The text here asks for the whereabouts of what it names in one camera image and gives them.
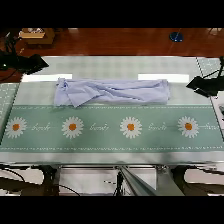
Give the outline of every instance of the folded cloth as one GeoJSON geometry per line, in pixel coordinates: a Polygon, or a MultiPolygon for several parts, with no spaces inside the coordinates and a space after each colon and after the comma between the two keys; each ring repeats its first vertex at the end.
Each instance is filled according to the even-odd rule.
{"type": "Polygon", "coordinates": [[[167,80],[90,80],[59,78],[54,105],[78,107],[91,103],[167,103],[167,80]]]}

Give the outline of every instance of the orange flower center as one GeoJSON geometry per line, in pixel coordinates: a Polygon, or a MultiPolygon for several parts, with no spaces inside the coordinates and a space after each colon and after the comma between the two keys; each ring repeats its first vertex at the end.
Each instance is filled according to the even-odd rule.
{"type": "Polygon", "coordinates": [[[70,125],[69,125],[69,129],[70,129],[71,131],[74,131],[74,130],[76,129],[76,124],[70,124],[70,125]]]}
{"type": "Polygon", "coordinates": [[[17,130],[19,130],[19,124],[14,124],[14,125],[12,126],[12,129],[13,129],[13,131],[17,131],[17,130]]]}
{"type": "Polygon", "coordinates": [[[185,124],[185,128],[187,129],[187,130],[192,130],[192,124],[190,124],[190,123],[186,123],[185,124]]]}
{"type": "Polygon", "coordinates": [[[135,129],[134,124],[128,124],[128,130],[129,131],[134,131],[134,129],[135,129]]]}

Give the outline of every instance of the cable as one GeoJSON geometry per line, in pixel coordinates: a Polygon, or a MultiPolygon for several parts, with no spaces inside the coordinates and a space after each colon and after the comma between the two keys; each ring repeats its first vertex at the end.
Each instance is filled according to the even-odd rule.
{"type": "Polygon", "coordinates": [[[59,187],[63,187],[63,188],[66,188],[74,193],[76,193],[78,196],[81,196],[79,193],[77,193],[76,191],[74,191],[73,189],[69,188],[69,187],[66,187],[64,185],[61,185],[61,184],[54,184],[55,186],[59,186],[59,187]]]}
{"type": "Polygon", "coordinates": [[[5,171],[8,171],[10,173],[13,173],[15,175],[17,175],[18,177],[20,177],[24,182],[25,182],[25,179],[23,178],[22,175],[18,174],[17,172],[13,171],[13,170],[9,170],[9,169],[5,169],[5,168],[0,168],[1,170],[5,170],[5,171]]]}
{"type": "Polygon", "coordinates": [[[10,77],[12,77],[16,71],[17,71],[17,70],[15,70],[15,71],[14,71],[11,75],[9,75],[8,77],[1,79],[0,82],[5,81],[5,80],[9,79],[10,77]]]}

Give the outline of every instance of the reddish brown floor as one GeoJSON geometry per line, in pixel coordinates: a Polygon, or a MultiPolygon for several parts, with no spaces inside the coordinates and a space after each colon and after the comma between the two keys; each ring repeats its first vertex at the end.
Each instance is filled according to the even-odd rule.
{"type": "Polygon", "coordinates": [[[28,46],[21,40],[17,52],[31,56],[94,56],[94,55],[149,55],[203,56],[224,55],[224,29],[216,28],[78,28],[64,29],[56,34],[51,46],[28,46]],[[171,32],[180,31],[184,40],[174,43],[171,32]]]}

